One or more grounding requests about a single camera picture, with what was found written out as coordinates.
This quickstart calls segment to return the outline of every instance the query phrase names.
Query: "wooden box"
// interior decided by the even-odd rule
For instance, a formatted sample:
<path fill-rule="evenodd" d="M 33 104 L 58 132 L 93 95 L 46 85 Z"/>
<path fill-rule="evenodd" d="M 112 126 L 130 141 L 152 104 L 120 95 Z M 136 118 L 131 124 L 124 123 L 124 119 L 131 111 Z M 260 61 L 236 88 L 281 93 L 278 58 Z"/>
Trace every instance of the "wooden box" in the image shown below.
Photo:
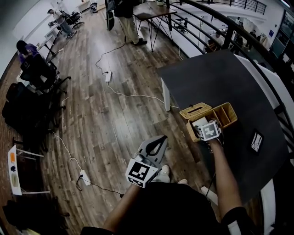
<path fill-rule="evenodd" d="M 186 126 L 193 142 L 200 141 L 200 138 L 196 136 L 194 127 L 192 126 L 192 123 L 200 118 L 205 117 L 208 122 L 210 120 L 216 120 L 221 129 L 237 121 L 237 116 L 230 103 L 224 103 L 215 108 L 211 108 L 211 106 L 204 103 L 199 103 L 180 111 L 180 114 L 188 120 Z"/>

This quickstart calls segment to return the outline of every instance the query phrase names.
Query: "white sleeve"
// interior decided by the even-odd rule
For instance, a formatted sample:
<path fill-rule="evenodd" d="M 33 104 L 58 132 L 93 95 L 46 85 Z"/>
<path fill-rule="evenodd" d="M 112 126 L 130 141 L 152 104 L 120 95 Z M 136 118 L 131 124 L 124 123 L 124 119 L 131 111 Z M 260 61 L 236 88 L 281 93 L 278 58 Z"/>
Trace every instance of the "white sleeve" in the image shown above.
<path fill-rule="evenodd" d="M 58 17 L 60 17 L 62 15 L 62 13 L 60 11 L 55 11 L 55 14 L 57 14 Z"/>

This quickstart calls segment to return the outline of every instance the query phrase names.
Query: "black shirt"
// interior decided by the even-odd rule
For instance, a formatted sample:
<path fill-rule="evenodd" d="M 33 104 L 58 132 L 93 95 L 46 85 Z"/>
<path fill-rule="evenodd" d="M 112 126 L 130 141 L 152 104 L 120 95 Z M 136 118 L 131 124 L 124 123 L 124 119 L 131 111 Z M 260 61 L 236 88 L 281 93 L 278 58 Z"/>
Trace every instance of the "black shirt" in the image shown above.
<path fill-rule="evenodd" d="M 134 6 L 139 4 L 138 0 L 114 0 L 114 2 L 114 16 L 125 18 L 131 18 L 133 16 Z"/>
<path fill-rule="evenodd" d="M 245 208 L 229 211 L 218 223 L 210 202 L 188 185 L 150 183 L 121 222 L 119 234 L 257 234 Z M 84 227 L 81 235 L 112 232 Z"/>

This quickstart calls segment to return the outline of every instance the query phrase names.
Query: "person standing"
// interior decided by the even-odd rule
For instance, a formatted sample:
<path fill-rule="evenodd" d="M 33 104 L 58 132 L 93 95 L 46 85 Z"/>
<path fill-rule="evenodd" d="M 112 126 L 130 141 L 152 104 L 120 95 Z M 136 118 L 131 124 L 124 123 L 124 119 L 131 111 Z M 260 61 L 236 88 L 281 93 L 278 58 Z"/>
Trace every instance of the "person standing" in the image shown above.
<path fill-rule="evenodd" d="M 47 14 L 53 15 L 55 22 L 59 24 L 61 29 L 68 35 L 67 38 L 72 38 L 76 32 L 73 32 L 68 23 L 66 23 L 65 19 L 62 16 L 62 13 L 59 10 L 49 9 Z"/>
<path fill-rule="evenodd" d="M 253 29 L 250 34 L 252 35 L 252 37 L 256 38 L 256 31 Z M 250 52 L 251 48 L 252 48 L 252 45 L 249 43 L 249 41 L 247 41 L 246 43 L 246 47 L 248 47 L 248 52 Z"/>
<path fill-rule="evenodd" d="M 147 43 L 144 39 L 138 38 L 137 30 L 133 20 L 133 8 L 136 5 L 133 0 L 114 0 L 115 10 L 114 16 L 118 17 L 126 37 L 131 44 L 136 46 Z"/>
<path fill-rule="evenodd" d="M 236 44 L 240 47 L 240 48 L 242 48 L 242 46 L 243 46 L 243 38 L 242 38 L 242 36 L 241 35 L 239 35 L 239 34 L 237 34 L 237 37 L 236 37 Z M 235 54 L 236 55 L 239 55 L 239 47 L 237 47 L 236 45 L 234 45 L 233 46 L 233 48 L 231 49 L 231 52 L 234 52 L 235 51 Z"/>

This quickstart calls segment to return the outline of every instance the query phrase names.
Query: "paper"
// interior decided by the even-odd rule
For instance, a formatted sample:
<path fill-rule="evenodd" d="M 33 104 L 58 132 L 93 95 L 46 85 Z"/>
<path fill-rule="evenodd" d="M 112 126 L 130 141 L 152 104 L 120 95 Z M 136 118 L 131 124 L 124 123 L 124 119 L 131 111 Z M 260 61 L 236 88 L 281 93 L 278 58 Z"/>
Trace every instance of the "paper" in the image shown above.
<path fill-rule="evenodd" d="M 289 61 L 289 59 L 290 58 L 287 56 L 287 54 L 284 54 L 284 56 L 283 56 L 284 62 L 287 63 Z"/>

